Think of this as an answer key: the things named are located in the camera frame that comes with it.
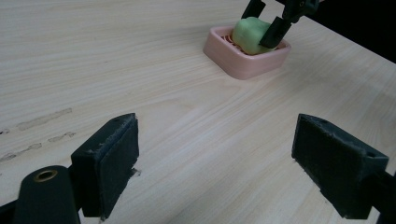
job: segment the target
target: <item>light wood tabletop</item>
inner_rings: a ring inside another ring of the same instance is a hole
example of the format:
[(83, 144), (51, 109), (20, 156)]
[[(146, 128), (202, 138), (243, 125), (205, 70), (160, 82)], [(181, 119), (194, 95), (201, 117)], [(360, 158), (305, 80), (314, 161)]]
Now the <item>light wood tabletop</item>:
[[(262, 20), (281, 16), (265, 3)], [(395, 63), (301, 18), (282, 67), (234, 79), (203, 47), (247, 4), (2, 1), (0, 205), (26, 175), (69, 166), (108, 120), (136, 113), (142, 173), (106, 223), (375, 223), (374, 208), (367, 220), (341, 218), (291, 146), (299, 113), (317, 116), (389, 156), (393, 174)]]

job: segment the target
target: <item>pink tray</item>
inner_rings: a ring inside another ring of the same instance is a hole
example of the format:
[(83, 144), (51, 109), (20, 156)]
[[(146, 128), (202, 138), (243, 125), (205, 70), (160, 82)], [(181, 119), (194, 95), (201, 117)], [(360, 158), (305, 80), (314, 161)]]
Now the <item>pink tray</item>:
[(233, 26), (211, 28), (204, 53), (224, 72), (237, 79), (249, 79), (280, 67), (291, 49), (290, 44), (282, 40), (274, 51), (247, 55), (233, 43), (232, 33)]

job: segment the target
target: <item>wood grain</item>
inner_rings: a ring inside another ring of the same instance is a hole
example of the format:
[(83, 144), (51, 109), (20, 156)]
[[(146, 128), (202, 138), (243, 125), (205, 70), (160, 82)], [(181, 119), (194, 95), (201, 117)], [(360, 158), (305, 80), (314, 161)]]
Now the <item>wood grain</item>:
[[(339, 217), (290, 151), (306, 113), (388, 155), (394, 173), (396, 65), (301, 18), (281, 68), (233, 79), (202, 49), (210, 27), (235, 24), (246, 5), (3, 1), (0, 204), (17, 199), (26, 175), (70, 165), (106, 121), (135, 112), (142, 174), (106, 223), (375, 223), (374, 209), (368, 220)], [(262, 19), (282, 10), (268, 2)]]

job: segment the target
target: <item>green object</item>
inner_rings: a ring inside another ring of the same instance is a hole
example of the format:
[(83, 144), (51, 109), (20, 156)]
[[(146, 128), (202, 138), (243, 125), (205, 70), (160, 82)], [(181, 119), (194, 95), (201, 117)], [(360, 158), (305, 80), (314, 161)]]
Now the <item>green object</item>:
[(240, 20), (233, 28), (233, 42), (250, 55), (272, 51), (260, 45), (260, 40), (267, 32), (271, 23), (255, 17)]

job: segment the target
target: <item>pink soap dish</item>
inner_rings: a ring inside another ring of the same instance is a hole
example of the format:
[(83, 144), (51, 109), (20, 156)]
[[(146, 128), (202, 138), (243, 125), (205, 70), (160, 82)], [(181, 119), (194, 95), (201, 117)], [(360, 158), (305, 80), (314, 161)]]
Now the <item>pink soap dish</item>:
[(274, 70), (285, 62), (291, 46), (282, 40), (274, 51), (247, 55), (231, 40), (233, 26), (210, 29), (204, 53), (224, 72), (237, 79), (249, 79)]

